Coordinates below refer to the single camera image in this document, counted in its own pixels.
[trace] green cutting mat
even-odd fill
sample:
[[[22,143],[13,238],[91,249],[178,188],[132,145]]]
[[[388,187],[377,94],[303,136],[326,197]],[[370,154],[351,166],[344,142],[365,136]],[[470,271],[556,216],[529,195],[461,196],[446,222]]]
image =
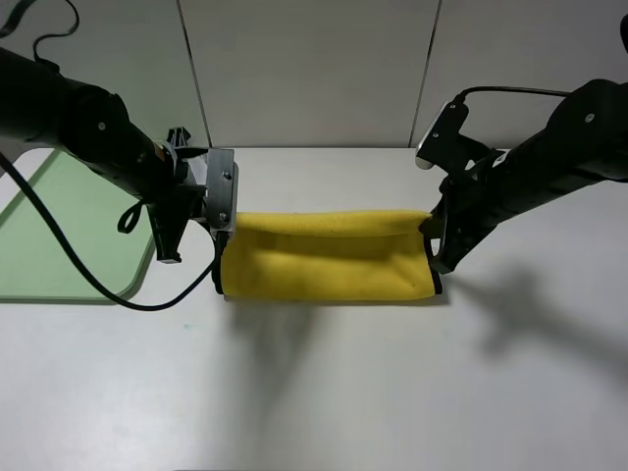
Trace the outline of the green cutting mat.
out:
[[[116,229],[136,200],[62,152],[53,152],[29,182],[91,273],[131,297],[153,253],[145,212],[131,234]],[[109,302],[79,274],[22,193],[0,214],[0,302]]]

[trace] black cable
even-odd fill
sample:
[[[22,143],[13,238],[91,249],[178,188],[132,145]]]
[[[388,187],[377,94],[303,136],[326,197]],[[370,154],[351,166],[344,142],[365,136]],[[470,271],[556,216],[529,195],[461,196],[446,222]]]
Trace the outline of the black cable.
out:
[[[100,292],[103,296],[112,300],[116,304],[120,304],[121,306],[127,307],[128,309],[134,309],[136,311],[161,311],[164,309],[168,309],[169,307],[172,307],[182,301],[188,294],[190,294],[205,279],[205,277],[209,275],[209,273],[212,271],[217,263],[221,249],[217,246],[217,242],[212,237],[212,240],[214,240],[214,259],[212,260],[212,263],[210,263],[209,266],[198,276],[198,278],[194,280],[192,284],[177,297],[163,304],[157,304],[152,306],[135,304],[133,302],[126,301],[125,299],[122,299],[121,297],[106,289],[91,274],[87,267],[85,267],[77,253],[72,249],[72,246],[68,242],[66,236],[63,234],[63,231],[55,221],[54,217],[48,211],[48,208],[46,208],[41,199],[39,199],[39,196],[37,196],[37,193],[35,193],[35,191],[30,186],[30,184],[28,184],[28,182],[24,179],[24,177],[22,177],[20,172],[18,172],[18,170],[4,156],[4,154],[2,154],[2,152],[0,152],[0,167],[2,167],[7,172],[7,174],[9,174],[13,181],[20,187],[26,198],[28,198],[28,200],[32,203],[34,208],[39,213],[39,216],[41,216],[43,221],[46,223],[48,229],[50,229],[52,235],[57,239],[57,241],[61,245],[61,248],[63,248],[63,251],[66,252],[66,255],[75,266],[75,268],[80,272],[80,274],[83,275],[83,277],[89,282],[89,284],[92,285],[98,292]],[[209,227],[202,224],[201,226],[209,234]]]
[[[9,14],[9,18],[7,22],[4,23],[2,27],[0,27],[0,39],[3,37],[7,37],[13,31],[17,29],[20,25],[20,21],[22,17],[25,15],[26,11],[30,6],[35,3],[37,0],[20,0],[18,4],[13,7],[11,13]]]
[[[476,93],[478,91],[503,91],[506,93],[527,93],[531,95],[547,95],[547,96],[569,96],[568,91],[557,91],[557,90],[543,90],[542,88],[525,88],[521,86],[472,86],[471,88],[465,88],[456,99],[459,98],[462,101],[466,98],[469,93]]]
[[[23,0],[23,1],[34,2],[36,0]],[[34,42],[32,43],[32,56],[33,56],[35,62],[39,62],[39,63],[42,63],[42,64],[46,64],[47,66],[53,67],[54,69],[56,69],[57,72],[59,72],[59,66],[57,64],[55,64],[54,62],[48,61],[46,59],[42,59],[39,56],[39,54],[37,53],[37,47],[39,46],[39,43],[41,41],[43,41],[44,39],[49,39],[51,37],[67,37],[67,36],[71,36],[71,35],[73,35],[77,31],[77,29],[79,29],[79,25],[80,25],[79,10],[77,10],[77,7],[75,7],[75,4],[72,3],[71,0],[65,0],[65,2],[72,7],[73,12],[75,13],[75,22],[70,27],[70,29],[68,29],[66,32],[51,32],[51,33],[48,33],[48,34],[42,34],[41,36],[37,37],[34,40]]]
[[[0,28],[0,39],[3,37],[7,37],[8,35],[13,33],[17,29],[26,11],[36,1],[37,0],[20,0],[18,2],[18,4],[13,8],[11,13],[9,14],[9,18],[7,19],[7,22],[2,26],[2,28]],[[47,67],[52,68],[53,70],[55,70],[55,72],[59,72],[59,66],[55,64],[54,62],[48,61],[47,59],[43,59],[41,56],[39,56],[39,53],[37,52],[37,48],[39,47],[39,44],[41,43],[41,41],[43,41],[44,39],[49,39],[51,37],[71,36],[77,31],[77,29],[79,29],[79,25],[80,25],[79,10],[77,10],[77,7],[75,7],[74,3],[72,3],[71,0],[64,0],[64,1],[68,5],[70,5],[70,7],[72,8],[72,11],[75,14],[74,24],[66,32],[51,32],[48,34],[42,34],[41,36],[37,37],[32,43],[32,56],[34,58],[34,61],[38,62],[39,64],[44,64]]]
[[[624,49],[628,52],[628,15],[623,18],[619,25],[619,34],[621,35],[621,42],[624,44]]]

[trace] white table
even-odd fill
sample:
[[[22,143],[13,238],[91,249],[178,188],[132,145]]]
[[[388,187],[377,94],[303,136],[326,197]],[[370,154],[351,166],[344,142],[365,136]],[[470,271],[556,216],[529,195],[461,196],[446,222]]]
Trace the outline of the white table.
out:
[[[431,209],[443,176],[407,149],[236,159],[246,211]],[[626,201],[600,184],[506,223],[413,305],[209,281],[162,313],[0,305],[0,469],[625,470]],[[133,300],[212,257],[194,225],[181,252]]]

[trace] yellow cloth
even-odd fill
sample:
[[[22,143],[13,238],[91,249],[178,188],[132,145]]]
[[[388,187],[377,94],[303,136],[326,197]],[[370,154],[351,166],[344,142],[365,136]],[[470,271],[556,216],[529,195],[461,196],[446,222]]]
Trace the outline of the yellow cloth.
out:
[[[435,294],[422,211],[239,213],[222,259],[226,295],[400,301]]]

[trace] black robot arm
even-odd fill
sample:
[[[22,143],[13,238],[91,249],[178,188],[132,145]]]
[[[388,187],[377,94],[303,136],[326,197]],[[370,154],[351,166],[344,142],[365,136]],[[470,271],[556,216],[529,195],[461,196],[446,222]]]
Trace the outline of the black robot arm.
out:
[[[0,71],[0,135],[62,148],[137,198],[148,210],[157,259],[180,262],[185,225],[204,223],[207,203],[206,182],[196,181],[185,159],[208,149],[157,145],[130,121],[118,95],[2,48]],[[236,173],[233,155],[225,165]],[[121,220],[121,232],[132,229],[139,210]],[[226,223],[214,219],[212,226]]]
[[[569,93],[542,131],[507,154],[459,133],[465,96],[444,105],[417,148],[419,166],[448,173],[420,228],[440,240],[430,261],[438,272],[453,271],[499,223],[590,184],[628,181],[628,83],[596,79]]]

